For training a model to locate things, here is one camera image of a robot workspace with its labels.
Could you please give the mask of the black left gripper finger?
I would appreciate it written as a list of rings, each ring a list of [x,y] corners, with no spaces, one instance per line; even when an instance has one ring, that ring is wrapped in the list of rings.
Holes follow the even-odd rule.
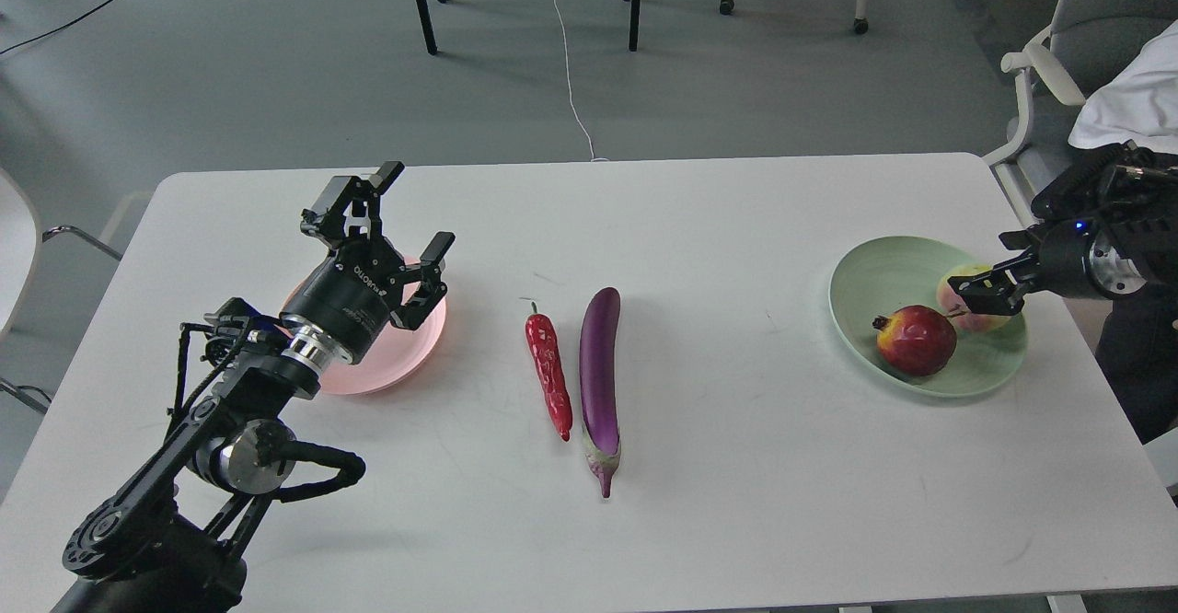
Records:
[[[390,277],[388,319],[399,330],[417,330],[446,296],[442,281],[445,255],[455,233],[437,232],[417,263],[403,263]]]
[[[388,162],[368,178],[333,177],[312,207],[300,212],[300,232],[329,249],[384,240],[380,199],[404,169],[401,162]]]

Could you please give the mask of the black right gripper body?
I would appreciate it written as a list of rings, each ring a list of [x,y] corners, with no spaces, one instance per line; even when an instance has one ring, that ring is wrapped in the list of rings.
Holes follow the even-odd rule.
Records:
[[[1043,222],[1043,248],[1020,251],[999,266],[1018,279],[1034,282],[1038,294],[1078,299],[1127,298],[1146,286],[1146,277],[1094,220]]]

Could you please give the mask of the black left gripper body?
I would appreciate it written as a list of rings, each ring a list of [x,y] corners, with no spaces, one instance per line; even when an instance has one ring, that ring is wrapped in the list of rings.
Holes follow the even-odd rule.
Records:
[[[391,323],[391,308],[401,304],[404,285],[392,278],[405,265],[405,257],[388,240],[345,245],[294,286],[279,317],[289,325],[319,329],[335,340],[342,358],[358,363]]]

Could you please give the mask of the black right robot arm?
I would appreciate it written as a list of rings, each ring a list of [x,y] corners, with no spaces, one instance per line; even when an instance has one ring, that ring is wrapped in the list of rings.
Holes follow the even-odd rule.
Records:
[[[1035,223],[1001,233],[1018,256],[949,289],[972,314],[1015,316],[1030,294],[1116,301],[1177,282],[1174,154],[1132,141],[1093,150],[1030,203]]]

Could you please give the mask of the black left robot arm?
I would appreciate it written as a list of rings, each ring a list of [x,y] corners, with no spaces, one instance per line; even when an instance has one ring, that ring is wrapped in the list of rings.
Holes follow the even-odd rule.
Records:
[[[454,233],[417,261],[383,235],[380,202],[404,171],[336,176],[300,215],[327,257],[277,316],[243,298],[181,324],[174,403],[159,449],[73,530],[75,575],[57,612],[227,612],[247,582],[244,553],[274,503],[356,485],[357,454],[309,444],[282,422],[315,398],[330,365],[360,363],[388,328],[417,330],[446,296]]]

